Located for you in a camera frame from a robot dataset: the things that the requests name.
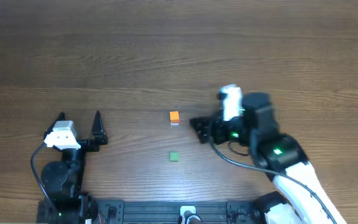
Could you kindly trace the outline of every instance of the wooden table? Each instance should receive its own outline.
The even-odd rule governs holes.
[[[353,0],[0,0],[0,222],[35,221],[43,195],[30,156],[60,111],[83,138],[102,113],[110,143],[88,154],[84,182],[96,197],[223,201],[273,191],[264,174],[224,162],[187,125],[210,114],[229,83],[271,93],[282,131],[358,223]],[[174,110],[183,128],[170,126]],[[42,151],[39,172],[59,158]]]

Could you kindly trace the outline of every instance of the wooden tabletop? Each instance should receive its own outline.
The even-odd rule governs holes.
[[[43,195],[30,157],[61,111],[83,138],[101,111],[109,144],[88,154],[84,182],[96,197],[253,200],[275,190],[188,126],[230,83],[271,94],[282,131],[358,223],[358,1],[0,0],[0,222],[35,221]],[[170,126],[169,111],[183,126]],[[39,172],[59,159],[42,151]]]

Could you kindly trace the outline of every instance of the black cable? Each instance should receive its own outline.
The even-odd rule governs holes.
[[[231,144],[233,143],[232,140],[229,141],[229,143],[227,144],[227,147],[229,148],[229,150],[233,153],[236,153],[237,155],[240,155],[240,156],[249,156],[248,154],[246,153],[241,153],[241,152],[237,152],[236,150],[234,150],[232,147],[231,147]]]
[[[53,204],[52,200],[50,199],[50,197],[48,196],[47,192],[45,191],[45,188],[44,186],[42,185],[42,182],[40,180],[40,177],[38,176],[38,173],[37,173],[37,170],[35,169],[35,166],[34,166],[34,159],[36,157],[36,155],[38,154],[38,152],[45,146],[46,144],[45,143],[42,143],[36,150],[35,152],[33,153],[33,155],[31,156],[31,160],[30,160],[30,163],[31,163],[31,169],[32,169],[32,172],[34,173],[34,177],[35,177],[35,180],[37,181],[38,185],[40,185],[40,188],[42,190],[42,193],[44,193],[45,195],[45,198],[47,198],[47,201],[49,202],[50,206],[52,207],[52,209],[54,211],[56,211],[56,213],[58,213],[58,210],[56,209],[56,206]]]
[[[288,180],[292,180],[293,182],[297,183],[298,185],[300,185],[301,187],[306,189],[310,193],[310,195],[313,196],[318,201],[318,203],[320,203],[320,205],[323,208],[323,210],[327,213],[328,218],[331,219],[331,221],[333,221],[333,224],[337,224],[337,222],[335,221],[333,215],[331,214],[331,212],[329,212],[328,208],[325,206],[323,201],[321,201],[321,199],[317,196],[317,194],[314,191],[312,191],[305,184],[302,184],[300,181],[298,181],[298,180],[296,180],[296,179],[294,179],[294,178],[292,178],[292,177],[290,177],[288,175],[285,175],[285,174],[282,174],[282,173],[279,173],[279,172],[276,172],[276,171],[273,171],[273,170],[263,169],[263,168],[259,168],[259,167],[256,167],[256,166],[252,166],[252,165],[244,164],[244,163],[241,163],[241,162],[237,162],[237,161],[234,161],[234,160],[231,160],[231,159],[227,158],[224,154],[222,154],[216,148],[215,143],[214,143],[214,141],[213,141],[213,139],[211,137],[212,136],[211,133],[212,133],[213,122],[214,122],[214,116],[211,118],[211,121],[209,122],[208,140],[209,140],[209,145],[211,145],[211,148],[215,151],[215,153],[220,158],[222,158],[226,162],[229,162],[229,163],[234,164],[234,165],[239,166],[239,167],[243,167],[243,168],[246,168],[246,169],[252,169],[252,170],[259,171],[259,172],[266,172],[266,173],[273,174],[273,175],[279,175],[281,177],[287,178]]]

